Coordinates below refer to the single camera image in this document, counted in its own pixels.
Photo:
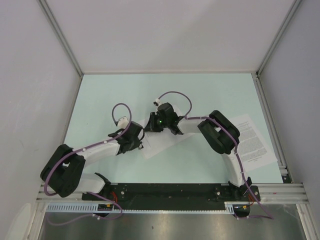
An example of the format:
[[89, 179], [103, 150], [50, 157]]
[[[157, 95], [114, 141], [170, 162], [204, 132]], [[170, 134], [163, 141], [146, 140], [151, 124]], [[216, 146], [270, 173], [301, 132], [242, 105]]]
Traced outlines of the sparse text paper sheet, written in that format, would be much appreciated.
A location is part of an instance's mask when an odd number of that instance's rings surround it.
[[[180, 109], [177, 106], [172, 106], [179, 116], [183, 116]], [[150, 117], [139, 122], [143, 125], [144, 130], [149, 118]], [[182, 131], [182, 135], [174, 135], [168, 128], [165, 128], [161, 132], [147, 132], [150, 135], [150, 158], [198, 133], [199, 131], [197, 129], [196, 123], [197, 121], [188, 122], [183, 116], [183, 119], [178, 123], [178, 128]]]

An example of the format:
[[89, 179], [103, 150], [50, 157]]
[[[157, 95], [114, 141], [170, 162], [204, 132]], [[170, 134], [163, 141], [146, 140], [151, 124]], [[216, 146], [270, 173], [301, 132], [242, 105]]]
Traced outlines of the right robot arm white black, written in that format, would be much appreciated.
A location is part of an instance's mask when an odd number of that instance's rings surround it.
[[173, 135], [202, 134], [209, 146], [222, 156], [231, 196], [237, 201], [248, 196], [252, 181], [238, 155], [240, 131], [220, 111], [214, 110], [208, 116], [179, 116], [170, 103], [163, 103], [150, 113], [144, 130], [160, 133], [164, 129]]

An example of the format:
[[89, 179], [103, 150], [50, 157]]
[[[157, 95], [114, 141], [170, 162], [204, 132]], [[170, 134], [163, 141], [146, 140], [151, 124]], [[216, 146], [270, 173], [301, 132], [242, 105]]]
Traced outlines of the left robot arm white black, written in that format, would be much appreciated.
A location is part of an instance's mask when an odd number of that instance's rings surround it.
[[44, 181], [47, 196], [68, 197], [75, 191], [93, 193], [98, 199], [110, 196], [109, 180], [100, 173], [84, 173], [86, 166], [142, 147], [143, 127], [132, 121], [125, 129], [109, 134], [102, 142], [74, 150], [66, 144], [58, 146], [45, 167], [40, 178]]

